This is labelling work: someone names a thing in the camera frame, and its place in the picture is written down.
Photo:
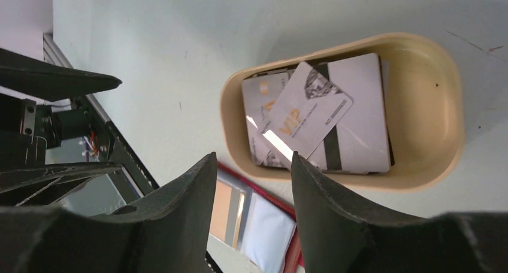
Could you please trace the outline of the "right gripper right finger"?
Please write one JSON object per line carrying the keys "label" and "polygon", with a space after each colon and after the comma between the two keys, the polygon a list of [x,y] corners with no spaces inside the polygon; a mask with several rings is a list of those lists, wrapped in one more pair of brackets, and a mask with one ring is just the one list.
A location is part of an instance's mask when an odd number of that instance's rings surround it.
{"label": "right gripper right finger", "polygon": [[307,272],[506,272],[507,214],[429,219],[377,204],[295,153],[292,191]]}

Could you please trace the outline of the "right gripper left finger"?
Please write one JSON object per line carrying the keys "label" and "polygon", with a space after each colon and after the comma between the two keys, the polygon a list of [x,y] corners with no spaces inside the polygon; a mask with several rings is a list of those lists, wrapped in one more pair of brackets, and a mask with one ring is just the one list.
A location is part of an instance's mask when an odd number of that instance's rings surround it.
{"label": "right gripper left finger", "polygon": [[122,272],[133,227],[113,213],[1,205],[1,271]]}

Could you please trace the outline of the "gold card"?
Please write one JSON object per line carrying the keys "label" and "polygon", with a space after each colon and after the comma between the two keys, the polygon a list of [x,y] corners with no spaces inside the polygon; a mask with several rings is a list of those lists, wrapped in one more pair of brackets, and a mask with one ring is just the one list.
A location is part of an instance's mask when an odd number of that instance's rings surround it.
{"label": "gold card", "polygon": [[246,194],[244,190],[217,180],[211,215],[210,234],[238,250]]}

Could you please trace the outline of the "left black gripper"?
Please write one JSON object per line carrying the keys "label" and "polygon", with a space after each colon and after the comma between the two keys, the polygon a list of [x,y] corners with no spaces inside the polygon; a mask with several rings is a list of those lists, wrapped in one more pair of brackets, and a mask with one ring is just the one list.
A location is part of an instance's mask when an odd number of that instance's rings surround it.
{"label": "left black gripper", "polygon": [[[46,101],[108,91],[121,83],[112,75],[64,68],[1,49],[1,86]],[[35,135],[36,113],[35,101],[1,94],[2,206],[48,205],[93,178],[121,169],[114,162],[45,165],[47,141]]]}

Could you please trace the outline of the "red card holder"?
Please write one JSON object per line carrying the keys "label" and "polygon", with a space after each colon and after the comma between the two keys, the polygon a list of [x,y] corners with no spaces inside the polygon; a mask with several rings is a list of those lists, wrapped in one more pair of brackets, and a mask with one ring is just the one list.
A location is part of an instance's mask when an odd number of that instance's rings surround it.
{"label": "red card holder", "polygon": [[234,250],[262,272],[297,272],[303,267],[295,210],[222,163],[218,164],[217,180],[239,187],[246,194],[240,247]]}

